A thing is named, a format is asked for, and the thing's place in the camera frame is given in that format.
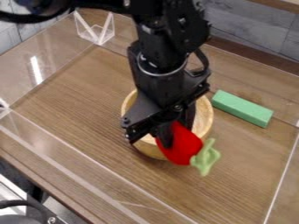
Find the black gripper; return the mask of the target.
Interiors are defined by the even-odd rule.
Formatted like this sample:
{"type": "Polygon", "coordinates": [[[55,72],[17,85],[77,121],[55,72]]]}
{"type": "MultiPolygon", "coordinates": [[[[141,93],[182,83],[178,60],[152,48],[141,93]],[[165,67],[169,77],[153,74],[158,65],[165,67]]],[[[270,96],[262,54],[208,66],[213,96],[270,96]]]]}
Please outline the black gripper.
{"type": "Polygon", "coordinates": [[[134,42],[126,49],[128,62],[136,87],[136,99],[124,115],[121,128],[130,144],[150,134],[157,143],[169,149],[173,145],[172,124],[178,122],[192,129],[196,100],[209,90],[209,61],[200,49],[194,55],[202,64],[200,70],[186,70],[185,59],[169,73],[156,67],[145,68],[140,45],[134,42]]]}

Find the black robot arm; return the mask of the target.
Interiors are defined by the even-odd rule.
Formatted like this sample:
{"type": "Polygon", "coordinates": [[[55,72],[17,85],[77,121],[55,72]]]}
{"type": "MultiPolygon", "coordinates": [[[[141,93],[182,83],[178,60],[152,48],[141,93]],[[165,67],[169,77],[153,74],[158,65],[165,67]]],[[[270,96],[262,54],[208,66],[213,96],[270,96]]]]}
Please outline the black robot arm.
{"type": "Polygon", "coordinates": [[[137,98],[121,118],[125,137],[134,143],[152,135],[173,146],[174,124],[192,127],[194,101],[208,92],[209,61],[201,45],[210,34],[200,0],[13,0],[27,12],[0,10],[0,20],[35,24],[70,8],[128,15],[136,41],[126,48],[137,98]]]}

